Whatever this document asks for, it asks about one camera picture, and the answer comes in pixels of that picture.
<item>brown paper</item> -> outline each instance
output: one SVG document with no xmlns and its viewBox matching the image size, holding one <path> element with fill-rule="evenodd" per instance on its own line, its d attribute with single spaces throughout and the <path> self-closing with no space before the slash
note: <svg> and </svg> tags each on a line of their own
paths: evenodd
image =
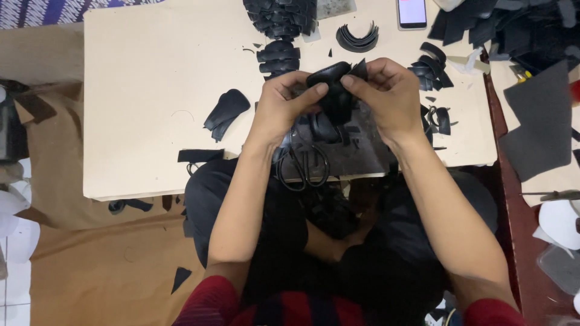
<svg viewBox="0 0 580 326">
<path fill-rule="evenodd" d="M 46 216 L 35 220 L 58 229 L 82 230 L 166 213 L 161 196 L 141 198 L 153 204 L 148 212 L 125 207 L 121 213 L 112 215 L 108 202 L 82 195 L 82 103 L 75 100 L 80 97 L 79 85 L 72 89 L 52 88 L 39 94 L 38 98 L 53 108 L 56 115 L 27 125 L 32 207 Z"/>
<path fill-rule="evenodd" d="M 93 230 L 42 226 L 31 258 L 30 324 L 171 325 L 204 273 L 180 209 Z M 178 267 L 192 274 L 171 294 Z"/>
</svg>

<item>black pants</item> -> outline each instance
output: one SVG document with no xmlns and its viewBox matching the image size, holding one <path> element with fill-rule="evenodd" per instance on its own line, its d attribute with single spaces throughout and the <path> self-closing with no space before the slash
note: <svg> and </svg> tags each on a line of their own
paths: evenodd
<svg viewBox="0 0 580 326">
<path fill-rule="evenodd" d="M 186 233 L 207 266 L 209 236 L 229 187 L 237 160 L 209 162 L 186 186 Z M 463 194 L 495 232 L 497 208 L 470 174 L 451 172 Z M 404 179 L 395 182 L 378 203 L 380 217 L 362 245 L 349 248 L 329 265 L 303 252 L 308 239 L 306 212 L 296 194 L 270 178 L 262 231 L 252 258 L 242 304 L 250 305 L 280 291 L 340 295 L 360 304 L 368 321 L 422 325 L 441 302 L 448 277 L 429 244 Z"/>
</svg>

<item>forearm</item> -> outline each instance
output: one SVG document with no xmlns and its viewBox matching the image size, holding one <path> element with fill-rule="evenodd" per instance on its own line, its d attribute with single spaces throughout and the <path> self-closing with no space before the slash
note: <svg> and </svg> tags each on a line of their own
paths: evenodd
<svg viewBox="0 0 580 326">
<path fill-rule="evenodd" d="M 426 137 L 390 145 L 445 269 L 464 277 L 505 282 L 508 270 L 501 247 Z"/>
<path fill-rule="evenodd" d="M 273 146 L 244 146 L 213 226 L 208 264 L 252 259 L 262 225 L 273 151 Z"/>
</svg>

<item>phone screen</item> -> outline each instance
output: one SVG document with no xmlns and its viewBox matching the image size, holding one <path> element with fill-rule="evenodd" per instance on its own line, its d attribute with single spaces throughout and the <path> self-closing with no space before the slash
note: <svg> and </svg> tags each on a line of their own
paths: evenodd
<svg viewBox="0 0 580 326">
<path fill-rule="evenodd" d="M 427 27 L 425 0 L 397 0 L 399 23 L 402 28 Z"/>
</svg>

